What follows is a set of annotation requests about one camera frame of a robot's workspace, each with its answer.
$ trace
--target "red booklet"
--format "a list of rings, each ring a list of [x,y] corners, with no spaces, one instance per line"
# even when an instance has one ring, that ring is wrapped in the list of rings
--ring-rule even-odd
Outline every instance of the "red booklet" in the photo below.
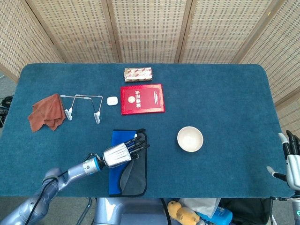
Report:
[[[121,87],[122,115],[165,111],[161,84]]]

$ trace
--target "robotic hand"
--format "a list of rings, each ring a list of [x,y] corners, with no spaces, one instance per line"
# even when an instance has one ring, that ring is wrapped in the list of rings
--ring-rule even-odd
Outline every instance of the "robotic hand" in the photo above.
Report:
[[[272,167],[267,166],[269,173],[282,181],[295,191],[291,198],[275,198],[276,200],[292,200],[295,224],[300,225],[300,139],[289,130],[286,131],[289,140],[284,134],[279,133],[286,161],[286,175],[278,173]]]
[[[97,154],[90,154],[94,157],[91,159],[88,157],[83,163],[69,168],[64,173],[59,168],[49,170],[43,179],[40,190],[4,218],[0,225],[34,225],[46,216],[49,204],[57,193],[70,183],[99,172],[104,166],[112,168],[138,158],[138,152],[149,147],[145,141],[138,141],[140,138],[141,136],[137,136],[127,142],[108,148],[103,152],[102,157]]]

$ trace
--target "brown towel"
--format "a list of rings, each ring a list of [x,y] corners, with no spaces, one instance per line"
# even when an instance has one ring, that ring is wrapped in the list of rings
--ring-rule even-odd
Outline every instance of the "brown towel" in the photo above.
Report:
[[[44,124],[55,130],[66,118],[60,96],[58,94],[46,97],[33,105],[29,115],[32,132],[38,131]]]

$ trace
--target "stuffed toy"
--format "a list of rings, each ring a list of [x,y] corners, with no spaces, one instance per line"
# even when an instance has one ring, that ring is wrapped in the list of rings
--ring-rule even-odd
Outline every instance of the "stuffed toy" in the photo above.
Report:
[[[176,219],[182,225],[196,225],[200,221],[200,216],[190,208],[182,207],[179,202],[169,202],[168,212],[172,219]]]

